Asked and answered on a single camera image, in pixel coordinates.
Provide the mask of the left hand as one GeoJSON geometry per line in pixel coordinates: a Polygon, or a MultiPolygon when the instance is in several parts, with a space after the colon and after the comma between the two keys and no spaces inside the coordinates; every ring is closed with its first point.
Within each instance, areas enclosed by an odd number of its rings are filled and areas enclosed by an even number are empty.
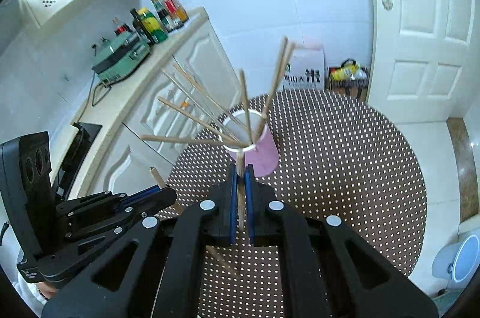
{"type": "Polygon", "coordinates": [[[37,287],[39,293],[45,299],[51,299],[59,291],[57,288],[55,288],[53,285],[51,285],[50,283],[47,283],[47,282],[39,282],[39,283],[36,284],[36,287],[37,287]]]}

